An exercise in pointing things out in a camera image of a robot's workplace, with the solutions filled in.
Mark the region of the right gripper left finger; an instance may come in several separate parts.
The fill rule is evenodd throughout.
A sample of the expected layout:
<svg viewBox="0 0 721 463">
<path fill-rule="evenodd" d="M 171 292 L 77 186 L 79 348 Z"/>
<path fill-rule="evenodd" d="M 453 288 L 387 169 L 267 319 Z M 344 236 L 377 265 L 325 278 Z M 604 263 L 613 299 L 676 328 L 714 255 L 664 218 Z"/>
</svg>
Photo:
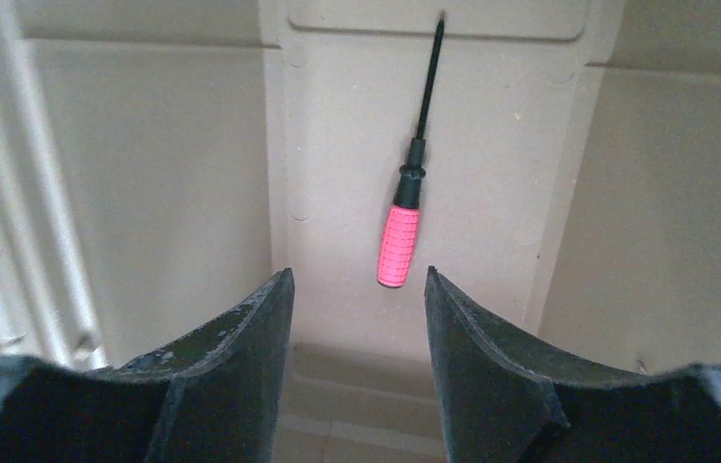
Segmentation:
<svg viewBox="0 0 721 463">
<path fill-rule="evenodd" d="M 0 356 L 0 462 L 267 462 L 294 300 L 290 269 L 119 368 Z"/>
</svg>

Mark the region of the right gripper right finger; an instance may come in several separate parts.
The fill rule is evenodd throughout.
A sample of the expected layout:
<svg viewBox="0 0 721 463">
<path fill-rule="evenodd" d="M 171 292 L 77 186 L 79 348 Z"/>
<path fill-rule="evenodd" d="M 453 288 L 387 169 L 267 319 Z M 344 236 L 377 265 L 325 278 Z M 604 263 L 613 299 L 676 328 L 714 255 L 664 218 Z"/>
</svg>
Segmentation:
<svg viewBox="0 0 721 463">
<path fill-rule="evenodd" d="M 721 462 L 721 365 L 645 375 L 586 360 L 435 268 L 425 307 L 450 461 Z"/>
</svg>

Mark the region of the red black screwdriver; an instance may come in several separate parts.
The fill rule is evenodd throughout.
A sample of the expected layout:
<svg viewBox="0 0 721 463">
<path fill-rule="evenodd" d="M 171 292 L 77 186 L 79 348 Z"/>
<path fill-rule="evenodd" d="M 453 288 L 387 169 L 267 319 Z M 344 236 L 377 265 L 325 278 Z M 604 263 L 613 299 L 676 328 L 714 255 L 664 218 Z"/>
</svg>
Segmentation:
<svg viewBox="0 0 721 463">
<path fill-rule="evenodd" d="M 404 162 L 399 167 L 399 181 L 381 235 L 376 280 L 389 288 L 400 288 L 405 284 L 415 255 L 421 217 L 422 182 L 426 176 L 426 133 L 446 17 L 442 11 L 437 20 L 414 135 Z"/>
</svg>

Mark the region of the tan plastic storage bin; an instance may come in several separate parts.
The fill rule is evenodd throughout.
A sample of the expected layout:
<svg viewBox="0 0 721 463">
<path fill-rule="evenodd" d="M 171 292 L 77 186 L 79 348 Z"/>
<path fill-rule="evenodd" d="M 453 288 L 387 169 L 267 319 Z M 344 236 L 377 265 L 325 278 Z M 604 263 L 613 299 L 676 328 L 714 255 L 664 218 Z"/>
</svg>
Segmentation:
<svg viewBox="0 0 721 463">
<path fill-rule="evenodd" d="M 290 269 L 267 462 L 452 462 L 430 268 L 586 360 L 721 365 L 721 1 L 0 1 L 0 356 L 119 368 Z"/>
</svg>

